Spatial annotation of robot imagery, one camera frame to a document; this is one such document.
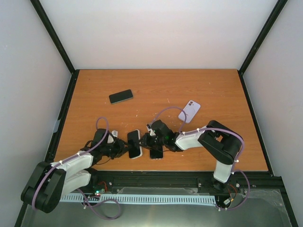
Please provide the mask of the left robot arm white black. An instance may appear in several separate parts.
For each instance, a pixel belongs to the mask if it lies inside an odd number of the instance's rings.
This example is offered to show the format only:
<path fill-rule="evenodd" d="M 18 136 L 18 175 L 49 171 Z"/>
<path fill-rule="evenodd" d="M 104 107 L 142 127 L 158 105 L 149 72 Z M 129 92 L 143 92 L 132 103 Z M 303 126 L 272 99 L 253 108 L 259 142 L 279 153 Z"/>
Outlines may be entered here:
<path fill-rule="evenodd" d="M 81 187 L 96 189 L 98 178 L 92 174 L 92 167 L 103 157 L 118 158 L 127 150 L 128 143 L 115 132 L 98 129 L 94 138 L 75 155 L 58 162 L 38 163 L 21 193 L 21 200 L 33 209 L 49 213 L 61 197 L 72 191 Z"/>

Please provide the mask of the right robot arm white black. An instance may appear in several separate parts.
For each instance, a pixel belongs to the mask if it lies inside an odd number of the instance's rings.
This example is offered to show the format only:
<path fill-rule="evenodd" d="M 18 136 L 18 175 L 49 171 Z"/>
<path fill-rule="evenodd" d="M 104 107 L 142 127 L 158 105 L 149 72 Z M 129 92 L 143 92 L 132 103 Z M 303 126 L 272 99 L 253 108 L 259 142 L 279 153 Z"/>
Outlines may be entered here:
<path fill-rule="evenodd" d="M 215 120 L 187 132 L 173 132 L 161 120 L 153 122 L 148 128 L 149 131 L 137 142 L 146 149 L 160 152 L 161 148 L 166 147 L 172 152 L 182 152 L 191 148 L 205 148 L 216 159 L 212 184 L 218 192 L 226 188 L 234 165 L 245 147 L 239 134 Z"/>

